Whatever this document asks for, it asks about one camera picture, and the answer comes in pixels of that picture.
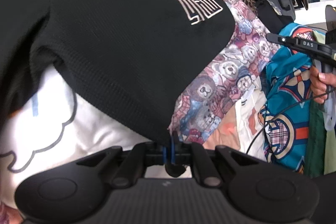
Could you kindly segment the person's right hand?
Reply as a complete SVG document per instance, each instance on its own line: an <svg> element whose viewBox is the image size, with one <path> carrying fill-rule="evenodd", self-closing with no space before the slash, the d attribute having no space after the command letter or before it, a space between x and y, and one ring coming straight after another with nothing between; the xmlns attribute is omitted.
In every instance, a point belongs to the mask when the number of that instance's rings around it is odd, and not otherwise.
<svg viewBox="0 0 336 224"><path fill-rule="evenodd" d="M324 94L327 92L327 87L335 88L336 77L333 73L321 73L315 66L312 66L310 68L310 81L313 96L317 96L314 101L322 105L327 100L327 94Z"/></svg>

